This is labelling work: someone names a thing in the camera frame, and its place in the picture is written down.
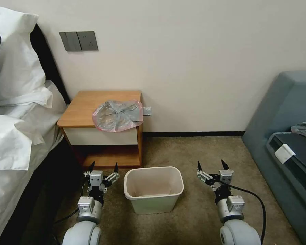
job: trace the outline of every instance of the floor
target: floor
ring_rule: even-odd
[[[221,244],[214,193],[196,177],[197,160],[207,173],[217,173],[222,168],[220,159],[235,172],[232,185],[253,191],[264,201],[267,211],[264,244],[300,244],[240,137],[147,138],[143,148],[143,166],[177,167],[183,177],[184,192],[170,213],[137,215],[124,196],[123,178],[127,170],[121,170],[120,179],[104,196],[99,225],[103,231],[101,245]],[[243,196],[245,221],[261,234],[262,211],[258,200],[237,190],[232,190],[232,194]],[[71,213],[78,198],[79,190],[70,191],[56,218]],[[75,224],[76,217],[54,227],[60,241]]]

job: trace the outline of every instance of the black baseboard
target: black baseboard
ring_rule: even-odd
[[[202,136],[243,136],[245,131],[214,132],[144,132],[144,137],[202,137]]]

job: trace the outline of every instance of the black cable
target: black cable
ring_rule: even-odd
[[[76,208],[76,210],[75,211],[73,211],[70,215],[68,215],[68,216],[66,216],[66,217],[64,217],[64,218],[62,218],[62,219],[59,219],[59,220],[57,220],[57,221],[55,221],[53,224],[57,224],[57,223],[60,223],[61,221],[64,221],[64,220],[66,220],[66,219],[69,219],[71,216],[73,216],[75,213],[77,213],[78,212],[78,207]]]
[[[247,192],[247,193],[253,195],[254,197],[256,197],[259,200],[259,202],[262,205],[262,211],[263,211],[263,228],[262,228],[262,235],[261,235],[261,245],[263,245],[264,236],[265,236],[265,229],[266,229],[266,210],[265,210],[265,206],[264,206],[264,203],[263,203],[262,199],[257,194],[255,194],[254,192],[251,192],[251,191],[248,191],[246,189],[239,188],[239,187],[236,187],[236,186],[233,186],[233,185],[229,185],[227,183],[222,182],[221,180],[219,182],[221,184],[225,185],[225,186],[230,187],[230,188],[237,189],[237,190],[240,190],[240,191],[243,191],[243,192]]]
[[[86,181],[86,179],[84,178],[83,181],[82,181],[81,196],[83,196],[83,194],[84,194],[84,185],[85,185],[85,181]],[[73,216],[73,215],[74,215],[75,213],[77,213],[77,212],[78,212],[78,207],[77,207],[76,210],[73,211],[70,215],[68,215],[68,216],[66,216],[66,217],[64,217],[64,218],[62,218],[62,219],[59,219],[59,220],[55,221],[53,224],[55,225],[55,224],[57,224],[57,223],[60,223],[61,221],[64,221],[64,220],[66,220],[66,219],[69,219],[71,216]]]

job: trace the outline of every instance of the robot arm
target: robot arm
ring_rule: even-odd
[[[220,239],[223,245],[261,245],[257,231],[243,221],[242,210],[245,201],[242,196],[233,196],[230,183],[234,171],[223,161],[223,169],[217,174],[207,174],[197,161],[197,177],[206,185],[211,186],[215,194],[215,204],[218,207],[219,219],[224,226],[220,229]]]
[[[94,164],[95,162],[91,165],[90,171],[84,173],[89,184],[89,196],[79,198],[77,223],[67,230],[62,245],[98,245],[100,243],[102,231],[97,225],[101,220],[103,196],[107,188],[117,181],[120,175],[117,163],[114,172],[109,176],[103,175],[103,171],[93,171]]]

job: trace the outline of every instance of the white pillow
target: white pillow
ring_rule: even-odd
[[[30,42],[37,19],[34,14],[0,7],[0,106],[11,105],[11,101],[17,104],[14,98],[20,96],[24,104],[34,102],[32,93],[44,87],[45,74]],[[42,105],[52,95],[50,91],[45,93]]]
[[[44,143],[29,123],[0,115],[0,170],[28,170],[31,146]]]

